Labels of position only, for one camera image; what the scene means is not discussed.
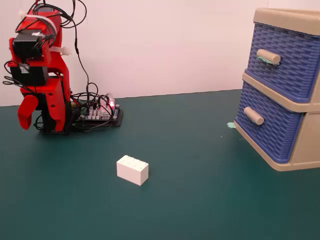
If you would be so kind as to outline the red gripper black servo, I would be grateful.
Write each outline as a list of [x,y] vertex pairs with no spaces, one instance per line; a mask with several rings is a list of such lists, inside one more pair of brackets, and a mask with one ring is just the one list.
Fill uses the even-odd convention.
[[17,110],[20,126],[28,130],[32,122],[32,113],[42,113],[43,124],[48,130],[61,132],[65,125],[65,103],[63,90],[58,78],[50,78],[44,86],[31,87],[36,92],[21,89],[23,101]]

